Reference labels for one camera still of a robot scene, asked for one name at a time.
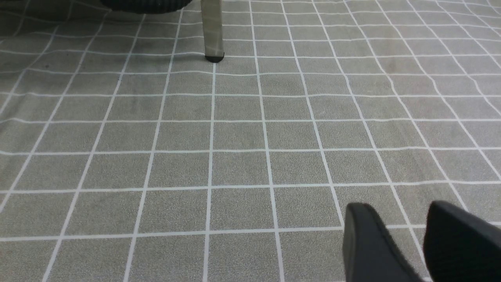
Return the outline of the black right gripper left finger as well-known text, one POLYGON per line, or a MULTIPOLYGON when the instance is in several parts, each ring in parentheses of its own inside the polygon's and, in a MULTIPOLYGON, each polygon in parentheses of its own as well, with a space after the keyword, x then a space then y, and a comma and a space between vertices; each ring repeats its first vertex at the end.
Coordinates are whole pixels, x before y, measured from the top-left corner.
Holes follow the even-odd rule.
POLYGON ((366 203, 346 206, 343 261, 347 282, 422 281, 377 211, 366 203))

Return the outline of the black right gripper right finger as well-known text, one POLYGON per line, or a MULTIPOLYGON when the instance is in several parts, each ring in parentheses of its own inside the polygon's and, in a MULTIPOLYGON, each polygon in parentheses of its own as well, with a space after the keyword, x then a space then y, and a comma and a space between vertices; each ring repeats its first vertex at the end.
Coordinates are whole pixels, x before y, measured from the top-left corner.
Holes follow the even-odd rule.
POLYGON ((433 201, 424 257, 434 282, 499 282, 501 231, 456 205, 433 201))

